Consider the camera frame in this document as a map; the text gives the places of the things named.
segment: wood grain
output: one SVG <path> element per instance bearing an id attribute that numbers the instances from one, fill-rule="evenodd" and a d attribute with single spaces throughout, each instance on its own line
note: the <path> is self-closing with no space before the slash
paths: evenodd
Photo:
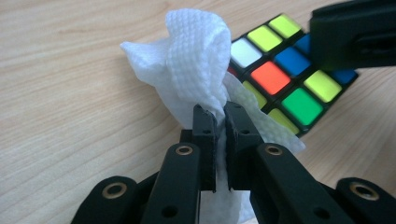
<path id="1" fill-rule="evenodd" d="M 166 37 L 167 11 L 213 11 L 236 38 L 280 12 L 306 28 L 331 2 L 2 1 L 0 223 L 69 223 L 100 180 L 159 169 L 181 127 L 119 44 Z M 297 157 L 332 187 L 357 176 L 396 196 L 396 69 L 360 72 Z"/>

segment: white tissue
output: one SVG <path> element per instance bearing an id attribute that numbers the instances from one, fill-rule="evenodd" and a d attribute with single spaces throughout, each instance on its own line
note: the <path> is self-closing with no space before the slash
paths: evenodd
<path id="1" fill-rule="evenodd" d="M 166 27 L 169 37 L 165 39 L 149 44 L 124 42 L 120 46 L 136 76 L 155 87 L 185 129 L 192 128 L 192 109 L 197 104 L 218 120 L 218 187 L 216 193 L 202 193 L 200 223 L 230 224 L 253 218 L 248 193 L 242 197 L 240 191 L 228 191 L 223 122 L 226 102 L 246 109 L 265 142 L 278 143 L 292 152 L 302 150 L 304 144 L 263 114 L 253 93 L 226 72 L 231 35 L 222 18 L 197 9 L 181 9 L 166 15 Z"/>

